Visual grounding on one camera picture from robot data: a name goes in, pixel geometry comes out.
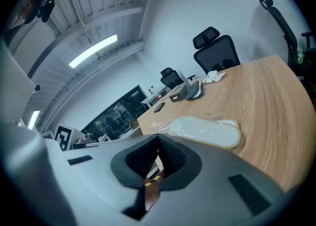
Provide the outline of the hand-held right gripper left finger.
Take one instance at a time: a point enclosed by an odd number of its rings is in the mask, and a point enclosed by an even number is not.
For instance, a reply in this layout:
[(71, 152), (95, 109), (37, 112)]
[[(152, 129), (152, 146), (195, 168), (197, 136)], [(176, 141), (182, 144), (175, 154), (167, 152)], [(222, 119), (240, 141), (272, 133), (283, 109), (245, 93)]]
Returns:
[(15, 124), (0, 125), (0, 162), (12, 185), (50, 226), (158, 226), (160, 215), (136, 208), (137, 198), (121, 209), (102, 199), (66, 159), (58, 143)]

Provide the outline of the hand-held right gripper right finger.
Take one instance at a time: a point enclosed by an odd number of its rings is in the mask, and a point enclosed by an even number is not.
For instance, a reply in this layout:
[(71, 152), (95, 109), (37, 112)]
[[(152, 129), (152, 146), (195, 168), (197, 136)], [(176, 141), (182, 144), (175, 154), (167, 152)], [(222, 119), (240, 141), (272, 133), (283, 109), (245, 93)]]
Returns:
[[(148, 212), (150, 226), (267, 226), (294, 197), (283, 192), (268, 175), (229, 150), (173, 137), (194, 150), (202, 167), (184, 189), (162, 191)], [(254, 187), (268, 205), (253, 215), (238, 188)]]

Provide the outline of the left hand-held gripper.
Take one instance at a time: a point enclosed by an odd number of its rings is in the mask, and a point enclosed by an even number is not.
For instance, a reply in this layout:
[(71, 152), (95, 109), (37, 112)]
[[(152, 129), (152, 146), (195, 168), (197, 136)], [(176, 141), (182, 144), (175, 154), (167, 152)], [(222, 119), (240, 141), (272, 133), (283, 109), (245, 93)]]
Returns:
[(62, 151), (82, 149), (86, 145), (99, 142), (92, 133), (84, 134), (63, 124), (56, 128), (54, 140), (58, 142)]

